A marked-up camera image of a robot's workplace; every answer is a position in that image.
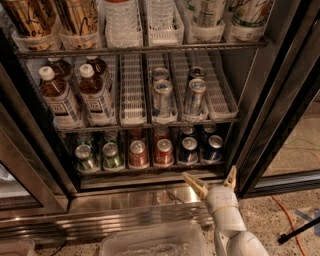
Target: speckled floor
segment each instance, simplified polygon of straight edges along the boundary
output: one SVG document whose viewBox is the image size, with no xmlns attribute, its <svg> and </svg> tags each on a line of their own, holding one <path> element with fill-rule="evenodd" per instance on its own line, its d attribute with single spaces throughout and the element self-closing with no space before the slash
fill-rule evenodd
<svg viewBox="0 0 320 256">
<path fill-rule="evenodd" d="M 289 211 L 297 228 L 306 224 L 308 218 L 310 220 L 320 215 L 320 189 L 277 195 L 276 198 Z M 295 238 L 283 245 L 278 243 L 277 239 L 281 234 L 291 232 L 291 226 L 285 212 L 271 196 L 241 200 L 240 211 L 248 230 L 256 234 L 270 256 L 302 255 Z M 213 244 L 213 227 L 203 227 L 203 234 L 210 255 L 216 255 Z M 300 234 L 300 239 L 306 255 L 320 255 L 320 224 Z M 100 243 L 100 240 L 68 242 L 55 255 L 98 256 Z M 36 252 L 40 256 L 49 256 L 60 246 L 60 244 L 41 246 L 41 248 L 37 246 Z"/>
</svg>

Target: iced tea bottle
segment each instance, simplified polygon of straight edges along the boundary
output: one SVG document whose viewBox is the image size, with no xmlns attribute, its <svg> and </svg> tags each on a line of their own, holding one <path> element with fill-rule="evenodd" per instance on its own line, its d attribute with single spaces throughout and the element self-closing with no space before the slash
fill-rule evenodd
<svg viewBox="0 0 320 256">
<path fill-rule="evenodd" d="M 82 76 L 80 93 L 89 111 L 90 118 L 99 124 L 108 124 L 112 116 L 112 100 L 103 79 L 94 72 L 90 64 L 80 66 Z"/>
<path fill-rule="evenodd" d="M 41 95 L 54 114 L 54 121 L 60 128 L 70 127 L 80 121 L 79 105 L 67 83 L 60 77 L 55 77 L 49 66 L 40 68 L 42 79 Z"/>
<path fill-rule="evenodd" d="M 65 80 L 74 96 L 78 104 L 81 104 L 80 96 L 79 96 L 79 85 L 77 79 L 74 76 L 73 68 L 71 64 L 61 58 L 48 58 L 48 66 L 53 69 L 56 77 L 61 77 Z"/>
<path fill-rule="evenodd" d="M 98 56 L 87 56 L 87 64 L 90 64 L 96 74 L 102 77 L 106 83 L 109 92 L 112 89 L 112 80 L 108 68 L 108 64 Z"/>
</svg>

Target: clear plastic container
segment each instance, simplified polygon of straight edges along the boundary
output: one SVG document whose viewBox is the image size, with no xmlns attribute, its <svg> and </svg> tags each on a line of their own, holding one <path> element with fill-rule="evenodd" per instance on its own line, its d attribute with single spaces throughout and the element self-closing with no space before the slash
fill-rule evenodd
<svg viewBox="0 0 320 256">
<path fill-rule="evenodd" d="M 34 251 L 34 241 L 31 239 L 8 241 L 0 243 L 1 256 L 37 256 Z"/>
<path fill-rule="evenodd" d="M 199 224 L 182 222 L 120 233 L 101 242 L 99 256 L 197 255 L 209 256 Z"/>
</svg>

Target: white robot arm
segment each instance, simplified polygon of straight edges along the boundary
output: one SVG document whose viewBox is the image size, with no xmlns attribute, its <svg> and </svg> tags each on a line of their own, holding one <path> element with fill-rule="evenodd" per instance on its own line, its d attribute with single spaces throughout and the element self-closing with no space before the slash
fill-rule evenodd
<svg viewBox="0 0 320 256">
<path fill-rule="evenodd" d="M 217 256 L 268 256 L 259 239 L 247 231 L 234 193 L 236 168 L 232 167 L 223 185 L 208 190 L 202 180 L 184 172 L 185 181 L 205 200 L 215 224 L 214 242 Z"/>
</svg>

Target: beverage cooler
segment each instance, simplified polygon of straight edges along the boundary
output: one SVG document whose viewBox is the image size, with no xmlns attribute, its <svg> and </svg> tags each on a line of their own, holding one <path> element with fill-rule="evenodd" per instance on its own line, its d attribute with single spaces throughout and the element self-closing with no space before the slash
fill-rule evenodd
<svg viewBox="0 0 320 256">
<path fill-rule="evenodd" d="M 0 2 L 0 239 L 211 225 L 183 172 L 319 187 L 319 1 Z"/>
</svg>

